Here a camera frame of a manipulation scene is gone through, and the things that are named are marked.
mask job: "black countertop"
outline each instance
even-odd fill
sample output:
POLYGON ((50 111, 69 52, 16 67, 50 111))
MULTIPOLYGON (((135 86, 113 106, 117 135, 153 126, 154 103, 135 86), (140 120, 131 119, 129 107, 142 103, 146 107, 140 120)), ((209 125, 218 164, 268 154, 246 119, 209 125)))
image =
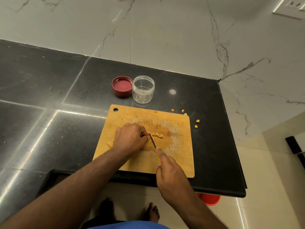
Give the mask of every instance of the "black countertop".
MULTIPOLYGON (((216 80, 0 40, 0 222, 34 199, 52 169, 75 172, 92 161, 111 104, 185 109, 193 189, 246 196, 216 80), (132 96, 115 96, 111 82, 121 75, 151 77, 156 87, 151 102, 139 105, 132 96)), ((156 186, 156 176, 146 173, 118 171, 112 181, 156 186)))

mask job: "clear plastic jar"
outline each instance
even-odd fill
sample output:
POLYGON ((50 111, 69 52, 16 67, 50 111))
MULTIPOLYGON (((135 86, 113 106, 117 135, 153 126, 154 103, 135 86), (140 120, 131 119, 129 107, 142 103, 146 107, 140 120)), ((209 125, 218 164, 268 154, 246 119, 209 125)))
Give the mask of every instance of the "clear plastic jar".
POLYGON ((152 78, 140 75, 132 83, 132 97, 140 104, 146 104, 153 98, 155 82, 152 78))

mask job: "hand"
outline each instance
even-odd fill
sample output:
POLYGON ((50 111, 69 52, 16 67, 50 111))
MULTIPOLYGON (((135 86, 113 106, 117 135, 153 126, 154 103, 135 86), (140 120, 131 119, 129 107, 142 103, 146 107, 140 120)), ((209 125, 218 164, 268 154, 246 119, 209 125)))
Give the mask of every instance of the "hand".
POLYGON ((143 148, 147 141, 148 133, 144 126, 127 123, 116 129, 112 148, 132 155, 143 148))
POLYGON ((161 149, 156 148, 156 152, 161 163, 156 170, 157 186, 164 200, 178 213, 196 205, 199 198, 181 166, 161 149))

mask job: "cutting board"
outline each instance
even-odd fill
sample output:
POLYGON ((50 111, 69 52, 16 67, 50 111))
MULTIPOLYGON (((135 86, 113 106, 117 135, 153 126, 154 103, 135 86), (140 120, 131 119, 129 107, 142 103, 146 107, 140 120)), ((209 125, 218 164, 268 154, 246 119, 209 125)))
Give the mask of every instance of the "cutting board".
MULTIPOLYGON (((153 132, 163 134, 163 138, 153 137, 156 145, 176 160, 187 177, 195 176, 190 120, 182 112, 179 114, 155 112, 154 110, 112 104, 93 159, 110 149, 107 142, 113 141, 116 129, 126 123, 143 125, 151 134, 153 132)), ((143 149, 131 157, 120 170, 156 173, 159 165, 153 143, 148 140, 143 149)))

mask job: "electrical outlet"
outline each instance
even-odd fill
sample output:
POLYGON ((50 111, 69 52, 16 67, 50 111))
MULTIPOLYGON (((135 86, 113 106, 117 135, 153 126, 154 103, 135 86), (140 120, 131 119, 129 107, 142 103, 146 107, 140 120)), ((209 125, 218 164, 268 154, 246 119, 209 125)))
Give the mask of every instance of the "electrical outlet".
POLYGON ((305 19, 305 0, 281 0, 273 13, 305 19))

